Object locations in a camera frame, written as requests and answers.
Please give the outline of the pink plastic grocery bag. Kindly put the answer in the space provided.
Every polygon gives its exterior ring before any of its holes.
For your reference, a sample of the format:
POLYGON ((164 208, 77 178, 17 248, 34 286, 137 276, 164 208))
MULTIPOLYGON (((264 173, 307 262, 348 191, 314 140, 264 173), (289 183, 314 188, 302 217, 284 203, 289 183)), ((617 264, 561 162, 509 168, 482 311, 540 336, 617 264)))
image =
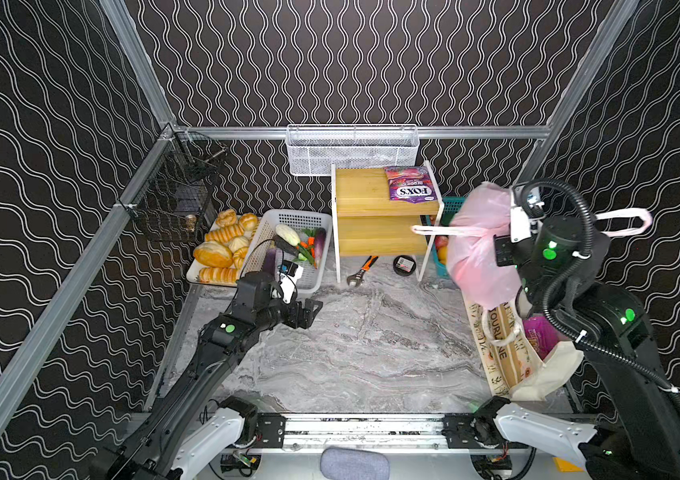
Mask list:
POLYGON ((535 187, 563 193, 573 204, 572 216, 544 216, 538 234, 526 240, 526 263, 498 267, 493 237, 510 235, 511 189, 485 182, 464 200, 448 226, 419 226, 416 233, 448 239, 447 271, 466 298, 485 309, 509 302, 520 290, 535 305, 557 276, 574 279, 577 295, 593 283, 614 238, 639 235, 653 223, 643 208, 593 213, 571 185, 553 179, 523 187, 526 196, 535 187))

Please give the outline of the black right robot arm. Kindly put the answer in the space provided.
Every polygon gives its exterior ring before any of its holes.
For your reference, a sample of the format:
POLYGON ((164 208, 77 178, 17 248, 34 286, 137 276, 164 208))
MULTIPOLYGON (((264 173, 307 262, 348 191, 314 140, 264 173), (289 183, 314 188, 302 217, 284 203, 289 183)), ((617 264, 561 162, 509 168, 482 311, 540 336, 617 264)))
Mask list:
POLYGON ((630 292, 596 281, 612 232, 597 229, 583 196, 561 180, 526 184, 515 199, 542 225, 524 244, 519 273, 535 308, 598 371, 621 422, 574 450, 594 479, 680 479, 680 392, 662 371, 651 324, 630 292), (562 193, 573 217, 543 219, 529 199, 537 187, 562 193))

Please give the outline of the cream canvas tote bag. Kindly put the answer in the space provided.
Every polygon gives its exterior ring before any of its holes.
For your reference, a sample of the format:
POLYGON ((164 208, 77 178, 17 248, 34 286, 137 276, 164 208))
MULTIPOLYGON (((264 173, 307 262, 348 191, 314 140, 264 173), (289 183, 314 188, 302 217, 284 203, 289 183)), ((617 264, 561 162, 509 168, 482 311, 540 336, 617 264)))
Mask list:
POLYGON ((492 395, 511 401, 543 401, 567 383, 584 359, 571 341, 560 341, 544 358, 526 338, 515 307, 485 310, 464 300, 492 395))

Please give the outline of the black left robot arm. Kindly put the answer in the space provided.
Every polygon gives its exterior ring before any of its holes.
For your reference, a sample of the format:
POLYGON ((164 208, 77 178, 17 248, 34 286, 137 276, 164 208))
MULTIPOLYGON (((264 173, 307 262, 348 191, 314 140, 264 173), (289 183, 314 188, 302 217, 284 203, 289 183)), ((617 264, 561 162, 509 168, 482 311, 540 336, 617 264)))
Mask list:
POLYGON ((308 329, 323 304, 287 295, 267 272, 245 274, 228 308, 199 334, 196 351, 159 406, 117 448, 103 449, 89 467, 92 479, 193 479, 229 447, 247 449, 258 439, 258 412, 230 397, 199 429, 213 393, 259 343, 279 325, 308 329))

